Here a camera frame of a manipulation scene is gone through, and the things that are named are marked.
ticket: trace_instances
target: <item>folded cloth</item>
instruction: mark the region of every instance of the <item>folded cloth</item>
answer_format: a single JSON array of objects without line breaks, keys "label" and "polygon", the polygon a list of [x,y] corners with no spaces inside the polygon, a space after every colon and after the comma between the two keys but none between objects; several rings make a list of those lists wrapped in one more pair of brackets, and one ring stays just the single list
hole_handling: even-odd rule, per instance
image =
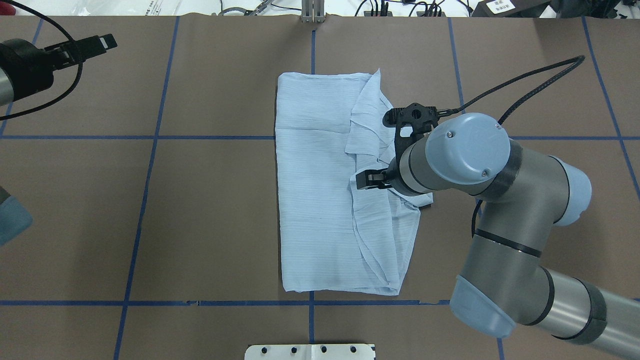
[{"label": "folded cloth", "polygon": [[391,104],[374,75],[278,79],[276,156],[286,291],[341,290],[398,295],[431,194],[357,190],[355,174],[386,168]]}]

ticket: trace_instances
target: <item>black robot end effector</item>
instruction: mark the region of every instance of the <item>black robot end effector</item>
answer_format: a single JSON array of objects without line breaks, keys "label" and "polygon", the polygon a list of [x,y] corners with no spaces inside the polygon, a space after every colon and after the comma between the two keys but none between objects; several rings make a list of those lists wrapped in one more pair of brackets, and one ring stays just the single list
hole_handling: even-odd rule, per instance
[{"label": "black robot end effector", "polygon": [[17,101],[46,90],[53,84],[55,70],[77,65],[116,46],[112,34],[77,40],[75,45],[71,41],[61,42],[44,49],[19,38],[2,42],[0,70],[9,79],[13,96],[0,101]]},{"label": "black robot end effector", "polygon": [[[404,151],[420,140],[426,133],[430,133],[434,127],[438,126],[438,119],[442,117],[440,112],[434,106],[423,106],[414,102],[405,108],[393,108],[385,113],[382,118],[384,126],[396,129],[394,138],[396,164],[391,167],[398,168]],[[400,131],[405,126],[411,126],[412,132],[410,136],[402,136],[400,134]],[[390,188],[390,181],[395,173],[395,171],[389,171],[389,169],[364,170],[356,175],[357,188]]]},{"label": "black robot end effector", "polygon": [[76,40],[75,46],[71,41],[61,42],[45,47],[44,51],[49,55],[53,67],[56,70],[61,70],[102,55],[116,46],[118,44],[113,35],[107,34],[101,37],[94,35],[82,40]]},{"label": "black robot end effector", "polygon": [[388,189],[391,185],[387,181],[387,170],[369,169],[356,174],[356,187],[361,189]]}]

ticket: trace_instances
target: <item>light blue joint cap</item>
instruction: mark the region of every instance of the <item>light blue joint cap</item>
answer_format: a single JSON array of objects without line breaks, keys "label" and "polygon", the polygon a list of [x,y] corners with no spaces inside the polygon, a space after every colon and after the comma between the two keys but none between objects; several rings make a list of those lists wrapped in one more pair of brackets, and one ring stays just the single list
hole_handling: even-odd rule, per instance
[{"label": "light blue joint cap", "polygon": [[13,196],[0,204],[0,246],[27,229],[33,218]]},{"label": "light blue joint cap", "polygon": [[449,305],[463,323],[494,338],[507,338],[516,323],[498,305],[464,277],[456,277]]},{"label": "light blue joint cap", "polygon": [[569,182],[569,201],[566,205],[564,215],[558,220],[555,226],[567,226],[574,223],[580,218],[580,214],[587,210],[591,202],[591,181],[587,174],[583,173],[579,168],[575,168],[555,156],[564,168],[566,179]]},{"label": "light blue joint cap", "polygon": [[443,179],[460,185],[483,183],[507,164],[511,144],[506,130],[489,115],[468,113],[438,125],[425,152],[429,166]]}]

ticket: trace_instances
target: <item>black cable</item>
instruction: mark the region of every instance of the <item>black cable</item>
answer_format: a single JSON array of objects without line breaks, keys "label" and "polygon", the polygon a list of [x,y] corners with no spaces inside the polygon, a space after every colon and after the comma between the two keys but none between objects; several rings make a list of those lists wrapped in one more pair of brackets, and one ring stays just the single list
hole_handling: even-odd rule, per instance
[{"label": "black cable", "polygon": [[561,72],[558,72],[556,75],[552,76],[549,80],[545,81],[544,83],[542,83],[540,86],[538,86],[534,90],[531,90],[529,93],[527,93],[523,97],[519,98],[519,100],[517,100],[513,105],[511,105],[511,107],[509,107],[509,109],[501,116],[500,120],[498,120],[498,123],[502,124],[507,119],[507,117],[509,115],[511,115],[511,113],[513,113],[514,110],[516,110],[520,105],[522,105],[523,102],[525,102],[526,100],[529,100],[532,96],[534,96],[537,93],[541,92],[542,90],[544,90],[546,87],[548,87],[552,83],[555,83],[561,77],[567,75],[573,69],[578,67],[583,61],[584,61],[584,56],[580,55],[580,56],[576,56],[574,58],[570,58],[570,59],[567,59],[567,60],[564,60],[564,61],[560,61],[559,63],[555,63],[555,64],[548,65],[548,66],[545,66],[545,67],[541,67],[540,69],[536,69],[536,70],[533,70],[533,71],[526,72],[526,73],[524,73],[522,75],[516,76],[515,78],[513,78],[513,79],[511,79],[509,81],[505,81],[504,83],[502,83],[502,84],[500,84],[500,85],[498,85],[498,86],[496,86],[496,87],[494,87],[494,88],[492,88],[490,90],[487,90],[487,91],[481,93],[480,95],[476,96],[471,101],[467,102],[463,106],[460,106],[459,108],[438,110],[438,116],[445,117],[445,116],[457,114],[457,113],[461,112],[462,110],[468,108],[474,102],[482,99],[483,97],[485,97],[485,96],[487,96],[487,95],[489,95],[489,94],[491,94],[493,92],[496,92],[497,90],[500,90],[501,88],[504,88],[507,85],[513,84],[518,80],[527,78],[527,77],[529,77],[531,75],[539,74],[540,72],[544,72],[544,71],[547,71],[547,70],[555,69],[556,67],[560,67],[560,66],[563,66],[563,65],[571,64],[571,66],[567,67],[566,69],[562,70]]},{"label": "black cable", "polygon": [[72,44],[71,50],[72,50],[72,52],[75,53],[75,54],[73,54],[73,57],[78,59],[78,68],[77,68],[77,72],[76,72],[76,78],[74,79],[74,82],[69,86],[69,88],[65,92],[60,94],[57,98],[55,98],[55,99],[53,99],[53,100],[51,100],[49,102],[46,102],[46,103],[44,103],[42,105],[36,106],[36,107],[28,109],[28,110],[20,111],[20,112],[15,113],[15,114],[1,116],[0,117],[0,121],[3,121],[3,120],[9,120],[9,119],[13,119],[13,118],[16,118],[16,117],[19,117],[19,116],[23,116],[23,115],[28,115],[28,114],[34,113],[36,111],[40,111],[40,110],[42,110],[44,108],[50,107],[51,105],[57,103],[58,101],[66,98],[67,95],[71,94],[71,92],[74,91],[74,89],[78,85],[78,82],[80,82],[80,77],[82,76],[82,62],[84,61],[84,58],[82,56],[82,53],[80,52],[80,49],[77,46],[76,41],[74,40],[74,38],[71,37],[71,35],[69,33],[67,33],[67,30],[65,30],[65,28],[60,26],[60,24],[58,24],[57,22],[51,20],[48,16],[46,16],[44,14],[41,14],[41,13],[37,12],[36,10],[28,7],[28,6],[25,6],[25,5],[20,4],[20,3],[16,3],[13,0],[0,0],[0,2],[7,3],[9,5],[15,6],[18,9],[22,9],[22,10],[28,12],[28,13],[36,15],[37,17],[41,18],[42,20],[44,20],[44,21],[48,22],[49,24],[53,25]]},{"label": "black cable", "polygon": [[546,89],[546,87],[548,87],[549,85],[555,83],[558,79],[560,79],[561,77],[567,75],[573,69],[575,69],[578,66],[580,66],[580,64],[584,61],[584,56],[582,56],[582,55],[576,56],[573,59],[565,60],[565,61],[562,61],[562,62],[566,62],[566,61],[568,61],[568,63],[573,62],[573,64],[571,64],[571,66],[565,68],[561,72],[558,72],[556,75],[553,75],[549,80],[545,81],[544,83],[540,84],[537,88],[531,90],[530,92],[526,93],[523,97],[519,98],[518,101],[514,102],[513,105],[511,105],[511,107],[509,107],[507,109],[507,111],[505,111],[504,114],[502,114],[502,116],[498,120],[498,124],[502,125],[502,123],[509,117],[509,115],[511,115],[511,113],[513,113],[525,101],[529,100],[534,95],[536,95],[537,93],[539,93],[542,90]]},{"label": "black cable", "polygon": [[362,5],[364,5],[364,3],[366,3],[367,0],[362,0],[362,2],[360,3],[360,6],[358,6],[358,9],[356,10],[356,15],[354,16],[358,16],[358,13],[360,12],[360,9],[362,8]]},{"label": "black cable", "polygon": [[431,3],[431,6],[429,6],[429,11],[428,13],[423,13],[422,16],[426,16],[426,17],[438,17],[442,14],[442,8],[440,7],[440,5],[442,5],[442,3],[444,3],[445,0],[440,1],[439,3],[436,4],[436,0],[433,0],[433,2]]},{"label": "black cable", "polygon": [[273,6],[274,8],[281,8],[281,9],[284,9],[284,10],[297,10],[297,11],[299,11],[299,12],[301,12],[301,11],[302,11],[302,9],[297,9],[297,8],[288,8],[288,7],[286,7],[286,6],[280,6],[280,5],[275,5],[275,4],[271,4],[271,6]]},{"label": "black cable", "polygon": [[474,214],[471,216],[471,237],[472,238],[476,234],[476,219],[478,218],[478,213],[480,212],[480,205],[482,205],[482,200],[478,200],[476,202],[476,207],[474,208]]},{"label": "black cable", "polygon": [[413,15],[413,11],[415,10],[416,7],[418,7],[418,5],[424,5],[424,12],[427,12],[427,6],[429,6],[429,4],[427,4],[424,1],[418,1],[417,3],[414,4],[413,8],[411,8],[411,11],[409,12],[409,16],[411,17],[411,15]]},{"label": "black cable", "polygon": [[[545,81],[540,86],[538,86],[537,88],[531,90],[526,95],[524,95],[523,97],[519,98],[516,102],[514,102],[513,105],[511,105],[511,107],[509,107],[509,109],[507,109],[507,111],[505,111],[505,113],[501,116],[500,120],[498,120],[498,124],[502,124],[509,117],[509,115],[511,115],[511,113],[513,113],[520,105],[522,105],[522,103],[524,103],[525,101],[529,100],[531,97],[533,97],[537,93],[541,92],[542,90],[544,90],[546,87],[548,87],[552,83],[556,82],[561,77],[567,75],[573,69],[575,69],[576,67],[580,66],[580,64],[583,61],[584,61],[584,56],[580,55],[580,56],[576,56],[576,57],[571,58],[571,59],[567,59],[565,61],[560,61],[559,63],[555,63],[553,65],[541,67],[540,69],[526,72],[525,74],[517,76],[517,77],[515,77],[515,78],[513,78],[513,79],[511,79],[511,80],[509,80],[509,81],[507,81],[505,83],[502,83],[502,84],[496,86],[495,88],[492,88],[489,91],[486,91],[486,92],[478,95],[475,99],[473,99],[473,100],[469,101],[468,103],[464,104],[459,109],[460,109],[460,111],[462,111],[462,109],[464,109],[467,106],[473,104],[474,102],[480,100],[482,97],[484,97],[484,96],[486,96],[486,95],[488,95],[488,94],[490,94],[490,93],[492,93],[492,92],[494,92],[496,90],[504,88],[505,86],[507,86],[509,84],[512,84],[512,83],[514,83],[514,82],[516,82],[516,81],[518,81],[520,79],[526,78],[527,76],[531,76],[531,75],[534,75],[534,74],[537,74],[539,72],[543,72],[543,71],[546,71],[546,70],[554,69],[554,68],[560,67],[562,65],[571,64],[571,66],[563,69],[561,72],[558,72],[556,75],[552,76],[549,80]],[[480,211],[480,205],[482,205],[482,200],[478,200],[477,201],[476,207],[474,208],[474,213],[471,216],[471,237],[473,237],[473,235],[476,233],[476,218],[477,218],[478,212]]]},{"label": "black cable", "polygon": [[464,6],[465,9],[467,9],[467,12],[469,13],[469,17],[471,17],[471,13],[473,12],[473,9],[471,8],[471,6],[469,6],[469,1],[467,0],[466,4],[462,0],[456,0],[456,1],[461,3],[462,6]]}]

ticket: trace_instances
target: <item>blue tape line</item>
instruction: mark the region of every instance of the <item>blue tape line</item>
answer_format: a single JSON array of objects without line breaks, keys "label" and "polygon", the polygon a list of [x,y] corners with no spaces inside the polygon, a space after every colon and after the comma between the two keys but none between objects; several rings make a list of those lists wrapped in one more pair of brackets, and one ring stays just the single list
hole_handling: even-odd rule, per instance
[{"label": "blue tape line", "polygon": [[116,338],[116,346],[113,352],[113,359],[118,360],[120,357],[120,347],[122,346],[122,335],[124,333],[124,326],[127,319],[127,307],[129,297],[131,296],[131,284],[133,283],[133,273],[136,269],[136,259],[138,258],[138,246],[140,245],[140,236],[142,234],[142,220],[145,216],[147,209],[147,198],[149,194],[149,182],[151,180],[151,172],[154,167],[154,160],[156,158],[156,149],[158,144],[158,135],[160,135],[160,126],[162,124],[162,115],[164,111],[164,101],[166,99],[166,90],[169,86],[169,77],[171,75],[171,65],[173,62],[173,52],[175,50],[175,41],[178,36],[178,26],[180,24],[180,17],[175,18],[175,25],[173,27],[173,38],[171,41],[171,50],[169,51],[169,60],[166,65],[166,73],[164,75],[164,85],[162,90],[162,98],[160,99],[160,108],[158,110],[158,118],[156,122],[156,132],[154,133],[154,144],[151,147],[151,157],[149,159],[149,168],[147,169],[147,179],[145,180],[145,189],[142,194],[142,205],[140,206],[140,215],[138,217],[138,226],[136,229],[136,239],[133,243],[133,251],[131,254],[131,264],[129,265],[129,275],[127,276],[127,287],[124,294],[124,305],[122,306],[122,314],[120,315],[120,326],[118,327],[118,337]]},{"label": "blue tape line", "polygon": [[0,300],[0,306],[446,306],[419,300]]},{"label": "blue tape line", "polygon": [[275,140],[273,135],[3,135],[8,140]]},{"label": "blue tape line", "polygon": [[159,140],[275,140],[273,135],[160,135]]},{"label": "blue tape line", "polygon": [[3,135],[13,140],[153,140],[153,135]]},{"label": "blue tape line", "polygon": [[314,291],[309,292],[309,343],[316,343],[316,294]]},{"label": "blue tape line", "polygon": [[464,97],[462,96],[462,82],[460,81],[460,68],[458,67],[458,55],[456,53],[456,40],[453,35],[453,23],[451,22],[451,18],[447,18],[447,22],[449,23],[449,38],[451,39],[451,52],[453,54],[453,66],[456,70],[456,82],[458,83],[458,97],[460,98],[460,106],[465,104]]},{"label": "blue tape line", "polygon": [[611,101],[609,100],[609,93],[607,93],[607,87],[604,85],[604,81],[602,80],[600,67],[598,66],[596,55],[593,52],[593,45],[591,44],[591,36],[589,35],[589,28],[587,27],[587,19],[584,16],[582,17],[582,27],[584,28],[584,36],[586,37],[587,45],[589,46],[589,53],[591,54],[593,67],[596,70],[596,75],[598,76],[598,81],[600,82],[600,88],[602,89],[602,94],[604,95],[605,102],[607,103],[607,108],[609,109],[609,115],[611,116],[611,121],[613,121],[613,127],[616,128],[616,134],[618,134],[618,137],[620,138],[620,147],[622,148],[622,154],[625,157],[625,162],[627,163],[627,168],[629,169],[629,174],[631,175],[631,180],[633,181],[634,188],[636,189],[637,198],[638,200],[640,200],[640,186],[638,186],[636,173],[634,172],[634,168],[631,165],[631,161],[629,160],[629,155],[627,154],[627,147],[625,146],[625,142],[621,138],[622,133],[620,133],[620,127],[618,126],[618,121],[616,120],[616,114],[613,112],[613,107],[611,106]]},{"label": "blue tape line", "polygon": [[[13,102],[9,103],[9,106],[7,106],[6,108],[6,112],[4,113],[5,116],[7,115],[11,115],[11,110],[13,109]],[[4,120],[2,121],[2,125],[0,125],[0,136],[2,136],[2,134],[4,133],[4,129],[6,128],[6,123],[9,120]]]},{"label": "blue tape line", "polygon": [[311,74],[316,73],[316,31],[311,31]]},{"label": "blue tape line", "polygon": [[[154,135],[0,135],[7,140],[154,140]],[[510,136],[514,140],[640,140],[640,136]],[[273,135],[158,135],[158,140],[275,140]]]},{"label": "blue tape line", "polygon": [[33,34],[33,39],[31,40],[31,43],[33,45],[36,44],[36,41],[38,41],[38,37],[40,36],[40,29],[42,29],[42,24],[44,23],[43,19],[40,19],[40,21],[38,21],[38,27],[36,28],[36,33]]},{"label": "blue tape line", "polygon": [[619,140],[618,136],[509,136],[514,140]]},{"label": "blue tape line", "polygon": [[[36,27],[36,32],[35,34],[33,34],[33,39],[31,39],[31,43],[33,45],[36,44],[36,41],[38,41],[38,36],[40,36],[40,29],[42,29],[42,23],[44,22],[44,20],[40,19],[40,21],[38,21],[38,26]],[[4,113],[5,116],[7,115],[11,115],[11,111],[13,110],[13,102],[11,102],[9,104],[9,106],[6,109],[6,112]],[[0,136],[2,136],[2,134],[4,134],[4,129],[6,128],[6,122],[8,120],[2,121],[2,125],[0,125]]]},{"label": "blue tape line", "polygon": [[0,306],[122,306],[108,300],[0,300]]},{"label": "blue tape line", "polygon": [[448,300],[437,303],[420,300],[315,300],[315,306],[439,306],[449,305]]},{"label": "blue tape line", "polygon": [[500,356],[500,360],[504,360],[504,347],[502,346],[502,339],[497,338],[498,343],[498,356]]},{"label": "blue tape line", "polygon": [[478,217],[482,217],[482,208],[478,209]]}]

